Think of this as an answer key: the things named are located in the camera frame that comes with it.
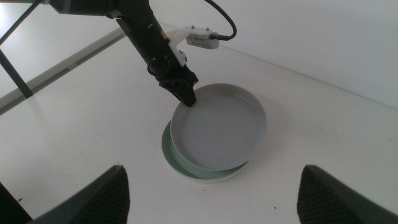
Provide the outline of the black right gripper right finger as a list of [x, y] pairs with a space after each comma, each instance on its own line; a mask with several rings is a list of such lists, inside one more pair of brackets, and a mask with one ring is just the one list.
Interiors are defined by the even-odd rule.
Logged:
[[397, 223], [397, 215], [315, 165], [303, 168], [297, 199], [300, 223]]

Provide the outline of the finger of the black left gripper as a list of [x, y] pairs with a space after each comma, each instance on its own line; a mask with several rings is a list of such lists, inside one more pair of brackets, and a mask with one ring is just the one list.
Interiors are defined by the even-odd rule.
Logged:
[[177, 83], [175, 86], [175, 93], [179, 100], [188, 107], [196, 103], [196, 96], [193, 87], [186, 83]]
[[160, 86], [167, 91], [169, 91], [176, 99], [179, 101], [182, 100], [180, 93], [179, 93], [179, 87], [176, 83], [166, 83], [166, 82], [160, 82]]

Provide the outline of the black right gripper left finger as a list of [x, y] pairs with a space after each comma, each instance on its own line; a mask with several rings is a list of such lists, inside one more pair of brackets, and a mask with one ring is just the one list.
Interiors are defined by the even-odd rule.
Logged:
[[127, 223], [130, 194], [127, 172], [115, 165], [78, 193], [32, 223]]

